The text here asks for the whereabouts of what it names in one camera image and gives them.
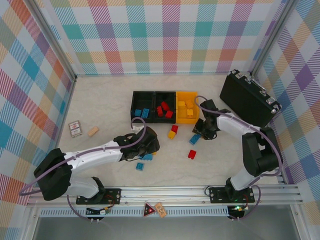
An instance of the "triangular sign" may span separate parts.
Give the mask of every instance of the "triangular sign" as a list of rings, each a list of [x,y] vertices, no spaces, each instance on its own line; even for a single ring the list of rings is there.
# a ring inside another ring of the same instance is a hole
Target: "triangular sign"
[[[143,217],[149,216],[155,212],[156,210],[150,204],[144,203]]]

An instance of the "floor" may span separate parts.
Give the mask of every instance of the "floor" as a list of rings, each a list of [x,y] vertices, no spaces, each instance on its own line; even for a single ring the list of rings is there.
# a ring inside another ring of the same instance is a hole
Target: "floor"
[[[228,108],[219,94],[225,75],[132,75],[80,77],[75,85],[59,147],[63,152],[85,150],[131,133],[130,107],[133,91],[197,91],[213,99],[219,109]],[[72,138],[68,123],[79,120],[83,135]],[[89,137],[94,126],[99,132]],[[98,177],[105,186],[204,186],[224,185],[242,167],[242,146],[233,136],[220,131],[214,140],[189,143],[193,124],[180,124],[178,134],[167,137],[171,124],[148,125],[158,135],[160,150],[152,161],[115,162],[79,174]],[[194,160],[188,158],[195,150]],[[145,163],[143,171],[137,162]],[[276,177],[265,177],[259,184],[276,184]]]

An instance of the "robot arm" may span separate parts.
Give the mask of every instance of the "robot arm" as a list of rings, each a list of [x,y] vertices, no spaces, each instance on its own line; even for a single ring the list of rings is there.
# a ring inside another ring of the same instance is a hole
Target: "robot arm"
[[[227,109],[218,110],[212,99],[202,102],[200,106],[207,110],[235,116]],[[205,121],[202,119],[197,121],[193,129],[194,133],[200,134],[205,140],[212,140],[217,137],[218,131],[225,131],[242,142],[243,168],[238,174],[229,178],[225,185],[228,198],[235,201],[242,197],[241,191],[252,186],[261,178],[262,174],[279,167],[279,161],[268,142],[254,130],[244,127],[238,121],[233,120],[232,117],[204,110],[202,112]],[[264,133],[280,152],[275,133],[270,127],[252,127]]]
[[[125,147],[136,142],[142,134],[141,129],[137,134],[117,136],[113,141],[83,151],[62,153],[60,148],[53,149],[35,169],[36,178],[52,166],[66,159],[73,159],[38,181],[43,198],[50,201],[67,194],[83,196],[98,203],[105,194],[101,181],[97,177],[81,178],[75,175],[102,164],[127,161],[137,156],[143,157],[146,154],[157,152],[160,149],[159,141],[157,134],[150,127],[146,127],[141,141],[131,147]]]

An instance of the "plaid wall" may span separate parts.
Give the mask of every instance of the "plaid wall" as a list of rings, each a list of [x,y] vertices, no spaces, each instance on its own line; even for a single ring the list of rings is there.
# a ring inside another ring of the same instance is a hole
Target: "plaid wall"
[[[71,80],[22,0],[0,0],[0,240],[15,240],[18,191],[55,146]]]
[[[37,2],[73,68],[88,75],[247,70],[281,4],[281,0]]]
[[[277,20],[279,19],[287,1],[288,0],[281,0],[281,3],[279,4],[279,6],[274,14],[272,21],[271,21],[267,31],[265,32],[262,41],[260,42],[259,48],[253,57],[253,61],[251,62],[250,67],[247,69],[248,72],[253,70],[258,58],[260,57],[260,53],[263,50],[263,48],[266,46],[267,40],[269,39],[271,32],[274,30],[276,23],[277,23]]]
[[[272,128],[290,183],[298,184],[320,234],[320,2],[301,0],[258,77],[282,104]]]

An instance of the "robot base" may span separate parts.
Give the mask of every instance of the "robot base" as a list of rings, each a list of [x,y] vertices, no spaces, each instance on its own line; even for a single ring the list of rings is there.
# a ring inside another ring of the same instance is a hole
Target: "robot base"
[[[209,188],[210,203],[212,204],[234,204],[234,203],[245,204],[247,201],[248,203],[255,202],[255,196],[252,188],[245,188],[239,191],[239,193],[240,193],[240,197],[238,197],[237,200],[230,200],[225,187],[210,187]]]
[[[94,199],[92,199],[92,198],[85,198],[83,196],[78,196],[75,204],[77,204],[77,205],[112,205],[113,201],[110,201],[112,198],[110,198],[108,196],[113,197],[114,205],[119,205],[120,199],[121,199],[121,189],[120,188],[105,188],[104,196],[99,202],[94,201]]]

